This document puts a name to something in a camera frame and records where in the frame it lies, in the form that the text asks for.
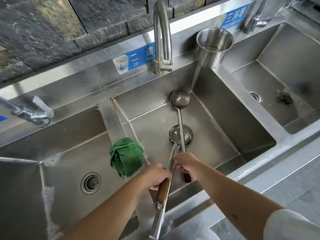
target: stainless steel cup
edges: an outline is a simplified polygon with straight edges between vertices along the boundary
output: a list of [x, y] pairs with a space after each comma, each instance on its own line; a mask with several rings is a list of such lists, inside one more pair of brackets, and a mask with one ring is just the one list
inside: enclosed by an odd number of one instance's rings
[[202, 67], [218, 67], [233, 43], [232, 34], [223, 28], [203, 29], [197, 35], [195, 61]]

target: stone wall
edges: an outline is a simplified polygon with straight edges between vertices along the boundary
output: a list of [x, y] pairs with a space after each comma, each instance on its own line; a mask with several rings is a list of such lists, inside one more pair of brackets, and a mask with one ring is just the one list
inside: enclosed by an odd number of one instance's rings
[[[0, 0], [0, 85], [149, 28], [157, 0]], [[169, 18], [219, 0], [164, 0]]]

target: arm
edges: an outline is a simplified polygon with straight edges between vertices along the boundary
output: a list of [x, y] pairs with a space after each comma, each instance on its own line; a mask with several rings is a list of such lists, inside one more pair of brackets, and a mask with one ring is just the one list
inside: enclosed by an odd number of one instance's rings
[[248, 240], [262, 240], [269, 216], [282, 206], [200, 162], [191, 153], [172, 157], [182, 172], [190, 172], [229, 221]]
[[118, 240], [142, 194], [170, 176], [170, 171], [163, 169], [159, 163], [147, 166], [83, 218], [74, 231], [66, 234], [61, 240]]

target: hand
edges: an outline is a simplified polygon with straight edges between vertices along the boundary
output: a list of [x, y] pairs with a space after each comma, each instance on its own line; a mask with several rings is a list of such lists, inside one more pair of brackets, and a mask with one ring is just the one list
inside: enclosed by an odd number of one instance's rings
[[158, 190], [159, 184], [166, 178], [171, 177], [171, 172], [166, 170], [161, 163], [146, 166], [139, 174], [143, 182], [146, 184], [146, 190]]
[[176, 168], [183, 173], [189, 173], [191, 178], [197, 179], [195, 169], [201, 162], [190, 152], [182, 152], [172, 156]]

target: forearm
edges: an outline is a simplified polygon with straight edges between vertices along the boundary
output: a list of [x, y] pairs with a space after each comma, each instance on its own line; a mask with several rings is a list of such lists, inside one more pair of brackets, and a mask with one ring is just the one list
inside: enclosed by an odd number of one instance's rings
[[196, 178], [210, 198], [248, 239], [262, 240], [269, 216], [282, 206], [224, 176], [208, 165], [199, 163]]
[[124, 227], [146, 191], [142, 178], [136, 176], [87, 215], [63, 240], [118, 240]]

